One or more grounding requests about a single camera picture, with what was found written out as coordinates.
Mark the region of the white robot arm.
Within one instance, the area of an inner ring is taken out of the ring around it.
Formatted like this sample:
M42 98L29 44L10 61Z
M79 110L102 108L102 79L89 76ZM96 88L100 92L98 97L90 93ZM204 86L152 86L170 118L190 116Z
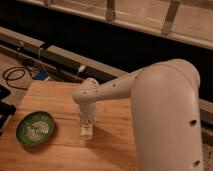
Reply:
M96 102L131 99L139 171L204 171L199 87L194 65L173 59L104 84L88 78L73 100L89 120Z

